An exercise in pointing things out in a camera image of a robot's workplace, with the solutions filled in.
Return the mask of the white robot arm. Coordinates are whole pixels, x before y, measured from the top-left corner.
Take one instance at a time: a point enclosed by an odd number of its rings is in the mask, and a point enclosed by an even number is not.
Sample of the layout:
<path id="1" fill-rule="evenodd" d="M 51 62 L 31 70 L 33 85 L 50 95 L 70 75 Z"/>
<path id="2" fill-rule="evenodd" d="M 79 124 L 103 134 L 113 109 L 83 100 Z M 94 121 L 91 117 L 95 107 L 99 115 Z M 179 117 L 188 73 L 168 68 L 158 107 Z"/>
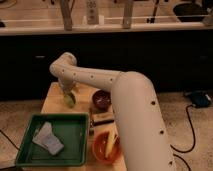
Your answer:
<path id="1" fill-rule="evenodd" d="M 111 93 L 127 171 L 176 171 L 154 86 L 134 72 L 83 68 L 69 52 L 49 67 L 63 90 L 80 82 Z"/>

